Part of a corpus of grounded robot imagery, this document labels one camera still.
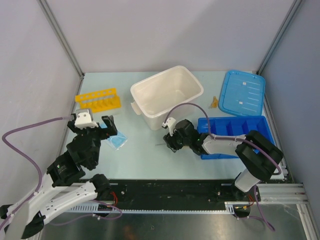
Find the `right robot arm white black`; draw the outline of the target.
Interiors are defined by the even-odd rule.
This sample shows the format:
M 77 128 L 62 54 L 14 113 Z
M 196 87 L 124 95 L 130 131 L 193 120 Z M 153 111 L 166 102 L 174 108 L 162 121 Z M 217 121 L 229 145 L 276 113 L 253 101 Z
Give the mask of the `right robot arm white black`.
M 259 182 L 282 173 L 279 163 L 283 152 L 256 130 L 238 136 L 200 133 L 189 120 L 177 122 L 172 117 L 165 120 L 162 127 L 168 129 L 163 140 L 174 153 L 188 147 L 198 156 L 237 156 L 245 166 L 230 188 L 231 196 L 237 201 L 247 197 L 249 190 Z

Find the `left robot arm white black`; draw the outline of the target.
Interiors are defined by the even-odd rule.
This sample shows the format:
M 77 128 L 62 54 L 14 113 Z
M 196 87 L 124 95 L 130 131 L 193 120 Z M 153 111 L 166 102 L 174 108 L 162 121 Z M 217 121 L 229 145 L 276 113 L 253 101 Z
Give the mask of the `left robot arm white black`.
M 0 217 L 3 220 L 1 230 L 8 230 L 15 215 L 24 205 L 28 205 L 28 217 L 21 237 L 27 239 L 39 233 L 64 211 L 86 201 L 105 200 L 111 195 L 109 180 L 104 174 L 96 174 L 76 190 L 57 196 L 85 176 L 84 168 L 90 171 L 96 168 L 99 164 L 101 142 L 118 134 L 112 115 L 102 116 L 101 119 L 104 127 L 95 122 L 89 113 L 73 113 L 68 117 L 67 127 L 76 135 L 67 144 L 66 151 L 47 168 L 46 173 L 42 173 L 28 155 L 9 143 L 7 136 L 58 121 L 58 118 L 19 127 L 2 136 L 2 141 L 7 146 L 33 164 L 38 173 L 38 184 L 18 202 L 0 207 Z

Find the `brown bottle brush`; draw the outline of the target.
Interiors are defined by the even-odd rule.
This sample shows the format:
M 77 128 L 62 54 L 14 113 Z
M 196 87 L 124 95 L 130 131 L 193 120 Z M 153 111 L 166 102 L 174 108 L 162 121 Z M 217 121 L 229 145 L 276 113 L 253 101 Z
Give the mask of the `brown bottle brush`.
M 159 147 L 159 146 L 165 146 L 168 148 L 167 144 L 166 143 L 157 143 L 155 144 L 156 147 Z M 189 146 L 183 146 L 181 149 L 189 149 Z

